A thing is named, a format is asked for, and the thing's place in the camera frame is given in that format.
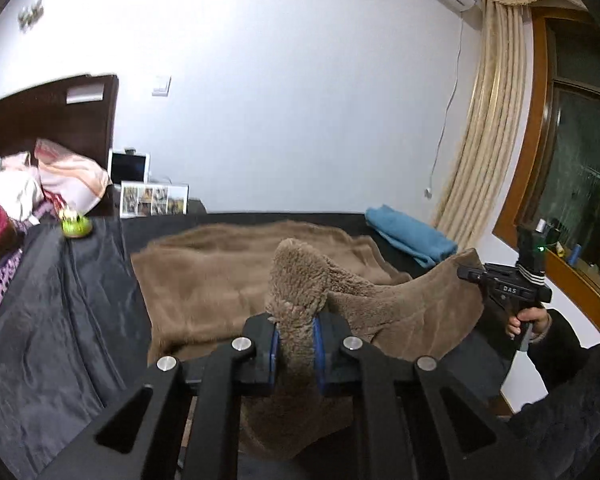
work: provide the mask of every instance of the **metal bolt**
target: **metal bolt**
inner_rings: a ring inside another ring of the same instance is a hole
[[[359,350],[362,348],[362,339],[354,335],[350,335],[349,337],[344,338],[342,344],[349,350]]]
[[[438,367],[438,362],[431,356],[424,355],[416,361],[418,368],[426,372],[432,372]]]
[[[171,357],[170,355],[165,355],[158,359],[158,368],[163,372],[168,372],[171,370],[178,362],[175,357]]]
[[[237,337],[231,341],[231,346],[234,347],[238,352],[248,350],[251,348],[251,339],[248,337]]]

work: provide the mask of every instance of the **black sleeve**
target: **black sleeve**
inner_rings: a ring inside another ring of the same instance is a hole
[[[550,392],[570,380],[587,362],[589,350],[580,346],[569,322],[550,309],[552,323],[544,338],[529,345],[528,355]]]

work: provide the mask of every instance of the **light switch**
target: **light switch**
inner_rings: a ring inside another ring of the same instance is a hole
[[[157,75],[154,79],[154,89],[151,95],[167,97],[169,95],[169,86],[171,86],[170,75]]]

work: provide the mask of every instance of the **curtain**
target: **curtain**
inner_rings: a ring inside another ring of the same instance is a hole
[[[525,89],[523,6],[482,0],[482,47],[467,127],[432,225],[459,248],[481,238],[509,167]],[[568,0],[584,5],[580,0]]]

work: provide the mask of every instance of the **folded blue cloth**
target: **folded blue cloth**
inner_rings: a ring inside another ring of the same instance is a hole
[[[396,249],[410,254],[425,269],[455,254],[458,244],[433,227],[383,205],[369,208],[366,222]]]

